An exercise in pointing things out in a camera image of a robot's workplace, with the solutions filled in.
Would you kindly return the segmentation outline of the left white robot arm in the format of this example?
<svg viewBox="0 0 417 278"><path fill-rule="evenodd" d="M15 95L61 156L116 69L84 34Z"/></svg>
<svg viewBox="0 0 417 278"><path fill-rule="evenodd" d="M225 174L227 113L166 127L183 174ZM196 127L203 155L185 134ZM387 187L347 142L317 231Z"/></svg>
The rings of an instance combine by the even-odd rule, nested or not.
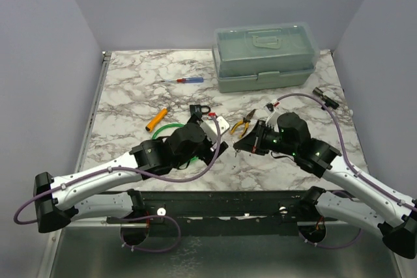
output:
<svg viewBox="0 0 417 278"><path fill-rule="evenodd" d="M140 221L145 208L137 195L130 191L110 195L108 190L163 177L194 157L211 167L228 147L220 139L229 129L223 117L202 119L193 115L171 135L146 140L105 164L64 176L47 172L36 175L33 195L38 231L53 232L93 217Z"/></svg>

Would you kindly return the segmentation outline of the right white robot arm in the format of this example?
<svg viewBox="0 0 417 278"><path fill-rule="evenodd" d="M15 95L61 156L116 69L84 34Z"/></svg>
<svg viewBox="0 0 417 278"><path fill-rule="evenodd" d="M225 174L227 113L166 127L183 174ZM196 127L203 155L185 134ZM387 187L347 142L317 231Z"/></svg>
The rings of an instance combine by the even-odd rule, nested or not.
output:
<svg viewBox="0 0 417 278"><path fill-rule="evenodd" d="M383 184L349 163L337 148L310 135L296 113L277 117L277 125L258 120L253 130L233 145L238 151L264 156L270 152L291 156L303 171L325 179L358 199L342 199L310 188L300 203L300 214L313 221L320 215L344 221L382 239L392 252L416 257L416 199Z"/></svg>

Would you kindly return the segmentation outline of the green cable lock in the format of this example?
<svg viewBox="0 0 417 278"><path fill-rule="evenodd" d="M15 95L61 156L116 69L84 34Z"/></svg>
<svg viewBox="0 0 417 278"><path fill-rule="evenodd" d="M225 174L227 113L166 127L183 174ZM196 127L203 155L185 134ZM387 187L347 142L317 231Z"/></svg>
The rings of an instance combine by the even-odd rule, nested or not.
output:
<svg viewBox="0 0 417 278"><path fill-rule="evenodd" d="M164 126L161 126L160 128L158 128L154 133L153 133L153 135L152 135L152 137L151 137L151 139L157 139L158 137L159 137L159 135L163 132L163 131L165 131L165 130L167 130L167 129L170 129L170 128L181 128L181 127L183 127L184 126L184 124L181 124L181 123L171 123L171 124L166 124L166 125L164 125Z"/></svg>

